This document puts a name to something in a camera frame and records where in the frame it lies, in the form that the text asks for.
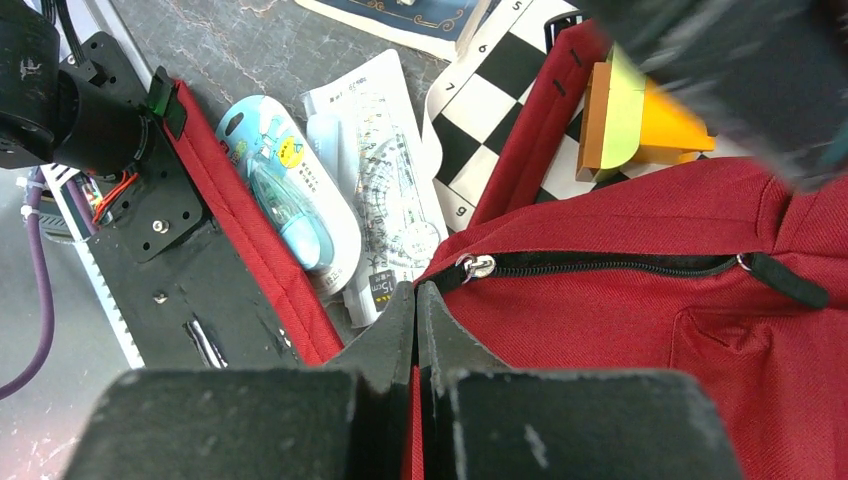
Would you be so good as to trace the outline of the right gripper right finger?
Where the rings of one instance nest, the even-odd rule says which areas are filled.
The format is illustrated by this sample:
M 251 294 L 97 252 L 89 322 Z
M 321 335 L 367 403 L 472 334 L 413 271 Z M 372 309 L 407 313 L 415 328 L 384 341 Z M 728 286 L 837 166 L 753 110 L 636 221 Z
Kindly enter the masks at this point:
M 658 369 L 514 369 L 416 292 L 428 479 L 739 479 L 714 404 Z

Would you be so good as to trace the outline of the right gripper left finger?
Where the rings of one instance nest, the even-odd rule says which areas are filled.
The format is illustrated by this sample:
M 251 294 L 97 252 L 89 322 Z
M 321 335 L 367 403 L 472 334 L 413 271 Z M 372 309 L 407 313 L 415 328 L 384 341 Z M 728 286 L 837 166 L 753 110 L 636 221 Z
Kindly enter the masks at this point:
M 100 397 L 68 479 L 408 479 L 415 295 L 319 367 L 134 370 Z

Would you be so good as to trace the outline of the red student backpack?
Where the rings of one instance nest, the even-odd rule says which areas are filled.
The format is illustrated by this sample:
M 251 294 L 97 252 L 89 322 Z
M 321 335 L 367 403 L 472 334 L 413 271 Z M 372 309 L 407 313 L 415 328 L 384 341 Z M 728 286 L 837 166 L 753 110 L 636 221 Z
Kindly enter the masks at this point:
M 564 200 L 530 192 L 589 71 L 560 32 L 483 196 L 419 283 L 520 367 L 678 368 L 747 479 L 847 475 L 847 183 L 793 193 L 750 158 L 697 160 Z

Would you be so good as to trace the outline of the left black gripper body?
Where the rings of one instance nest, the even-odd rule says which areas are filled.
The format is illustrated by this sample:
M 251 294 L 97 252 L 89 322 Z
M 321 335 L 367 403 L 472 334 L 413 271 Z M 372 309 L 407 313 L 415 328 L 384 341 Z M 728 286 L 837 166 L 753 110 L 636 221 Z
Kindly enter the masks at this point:
M 664 91 L 789 185 L 847 173 L 843 1 L 582 1 Z

